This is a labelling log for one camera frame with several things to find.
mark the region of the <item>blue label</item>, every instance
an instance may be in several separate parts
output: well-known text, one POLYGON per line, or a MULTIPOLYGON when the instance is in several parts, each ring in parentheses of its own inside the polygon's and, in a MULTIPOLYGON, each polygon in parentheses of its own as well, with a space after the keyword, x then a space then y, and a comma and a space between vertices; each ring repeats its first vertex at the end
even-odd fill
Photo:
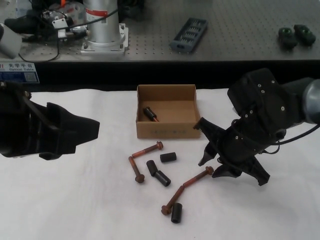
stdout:
POLYGON ((0 81, 38 84, 39 78, 35 71, 0 71, 0 81))

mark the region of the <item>cardboard box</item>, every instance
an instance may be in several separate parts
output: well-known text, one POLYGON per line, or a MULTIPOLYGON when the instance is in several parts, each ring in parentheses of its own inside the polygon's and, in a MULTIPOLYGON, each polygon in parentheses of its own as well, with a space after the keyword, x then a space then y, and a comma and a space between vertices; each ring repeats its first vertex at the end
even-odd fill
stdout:
POLYGON ((139 85, 136 133, 139 139, 196 139, 201 132, 193 129, 200 120, 196 86, 139 85), (150 107, 159 122, 150 121, 143 108, 150 107))

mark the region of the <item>white table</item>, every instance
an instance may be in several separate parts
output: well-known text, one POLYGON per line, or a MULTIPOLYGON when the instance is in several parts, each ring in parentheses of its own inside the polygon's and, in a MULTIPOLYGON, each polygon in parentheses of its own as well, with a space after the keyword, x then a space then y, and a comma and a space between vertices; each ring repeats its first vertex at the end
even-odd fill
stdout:
MULTIPOLYGON (((200 114, 227 128, 237 118, 226 90, 198 90, 200 114)), ((38 104, 59 104, 100 121, 97 140, 52 161, 0 157, 1 240, 315 240, 320 236, 320 131, 257 158, 271 175, 260 187, 251 176, 206 177, 179 199, 182 221, 161 214, 179 186, 204 170, 208 140, 162 140, 164 148, 136 159, 145 175, 135 182, 132 153, 156 140, 136 137, 137 93, 77 90, 34 93, 38 104), (161 153, 178 160, 162 164, 161 153), (155 160, 172 181, 163 187, 146 166, 155 160)), ((288 130, 287 139, 310 129, 288 130)), ((216 160, 207 165, 218 167, 216 160)))

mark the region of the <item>screw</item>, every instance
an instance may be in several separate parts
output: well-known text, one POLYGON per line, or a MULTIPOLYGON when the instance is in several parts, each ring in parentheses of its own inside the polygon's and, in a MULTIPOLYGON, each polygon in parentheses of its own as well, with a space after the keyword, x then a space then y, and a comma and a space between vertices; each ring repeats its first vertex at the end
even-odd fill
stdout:
POLYGON ((140 184, 143 183, 145 181, 145 175, 143 175, 143 174, 141 174, 139 172, 139 169, 138 169, 138 167, 137 167, 137 165, 135 163, 135 160, 134 160, 134 158, 132 156, 129 157, 129 162, 130 162, 130 164, 131 164, 131 166, 133 168, 133 171, 134 171, 134 173, 136 175, 135 181, 137 183, 140 183, 140 184))
POLYGON ((171 208, 175 204, 175 202, 178 200, 178 198, 181 196, 185 188, 189 187, 190 185, 194 184, 199 179, 202 179, 206 175, 212 175, 214 173, 214 169, 212 166, 206 166, 205 171, 201 172, 197 176, 191 178, 189 181, 186 181, 182 186, 179 187, 179 189, 175 192, 173 197, 170 199, 167 205, 163 205, 161 208, 161 213, 163 215, 169 215, 171 213, 171 208))
POLYGON ((181 194, 183 193, 183 191, 185 190, 185 186, 180 186, 179 189, 175 192, 175 194, 173 195, 173 197, 170 199, 170 201, 168 202, 167 205, 163 205, 161 208, 161 213, 163 215, 169 215, 171 213, 171 208, 173 207, 173 205, 175 204, 175 202, 178 200, 178 198, 181 196, 181 194))
POLYGON ((162 144, 162 142, 161 141, 157 141, 156 145, 153 145, 153 146, 150 146, 150 147, 148 147, 146 149, 138 151, 138 152, 132 154, 132 157, 135 159, 135 158, 140 157, 142 155, 145 155, 146 153, 149 153, 149 152, 151 152, 153 150, 156 150, 156 149, 161 150, 163 148, 164 148, 164 145, 162 144))
POLYGON ((205 171, 201 172, 200 174, 198 174, 197 176, 191 178, 189 181, 186 181, 183 186, 185 186, 186 188, 189 187, 191 184, 194 184, 195 182, 197 182, 198 180, 202 179, 204 176, 206 175, 212 175, 214 173, 214 169, 212 166, 206 166, 205 167, 205 171))

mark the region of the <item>black cable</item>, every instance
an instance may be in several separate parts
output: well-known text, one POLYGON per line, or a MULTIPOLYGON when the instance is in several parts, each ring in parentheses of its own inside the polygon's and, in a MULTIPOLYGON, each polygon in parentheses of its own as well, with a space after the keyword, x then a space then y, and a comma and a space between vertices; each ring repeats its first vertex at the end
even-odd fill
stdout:
POLYGON ((88 21, 88 22, 85 22, 85 23, 80 23, 80 24, 75 24, 75 25, 71 25, 71 26, 66 26, 66 27, 60 27, 60 28, 55 28, 56 31, 59 31, 59 30, 70 30, 70 29, 73 29, 73 28, 76 28, 76 27, 82 27, 82 26, 85 26, 85 25, 90 25, 90 24, 94 24, 94 23, 97 23, 97 22, 100 22, 102 20, 105 20, 109 17, 111 17, 113 14, 117 13, 118 12, 118 9, 112 11, 110 14, 108 14, 107 16, 103 16, 101 18, 98 18, 96 20, 93 20, 93 21, 88 21))
POLYGON ((270 155, 272 155, 272 154, 277 154, 279 151, 280 151, 280 145, 278 145, 278 147, 277 147, 277 149, 275 151, 269 152, 267 150, 263 150, 261 153, 262 154, 270 154, 270 155))
POLYGON ((18 55, 19 55, 19 57, 20 57, 23 61, 25 61, 25 62, 27 62, 27 63, 32 63, 32 64, 46 63, 46 62, 53 61, 53 60, 57 59, 57 58, 59 57, 59 55, 60 55, 59 41, 60 41, 60 40, 59 40, 59 38, 58 38, 58 33, 57 33, 57 34, 56 34, 56 55, 55 55, 53 58, 51 58, 51 59, 43 60, 43 61, 29 61, 29 60, 24 59, 24 58, 21 56, 20 53, 19 53, 18 55))
MULTIPOLYGON (((250 141, 250 142, 252 142, 252 143, 254 143, 254 144, 256 144, 256 145, 263 146, 261 143, 258 143, 257 141, 252 140, 251 138, 249 138, 249 137, 243 135, 241 132, 239 132, 239 131, 235 128, 235 126, 234 126, 237 121, 238 121, 238 119, 235 119, 235 120, 233 120, 232 123, 231 123, 231 127, 232 127, 232 129, 236 132, 236 134, 238 134, 240 137, 245 138, 245 139, 247 139, 248 141, 250 141)), ((310 130, 308 130, 308 131, 306 131, 306 132, 304 132, 304 133, 302 133, 302 134, 300 134, 300 135, 298 135, 298 136, 295 136, 295 137, 293 137, 293 138, 290 138, 290 139, 288 139, 288 140, 278 141, 278 142, 276 142, 276 143, 273 143, 273 142, 272 142, 272 143, 266 143, 266 145, 270 145, 270 146, 280 146, 280 145, 288 144, 288 143, 291 143, 291 142, 293 142, 293 141, 296 141, 296 140, 298 140, 298 139, 301 139, 301 138, 303 138, 303 137, 305 137, 305 136, 313 133, 313 132, 314 132, 315 130, 317 130, 318 128, 320 128, 320 124, 317 124, 316 126, 314 126, 313 128, 311 128, 310 130)))

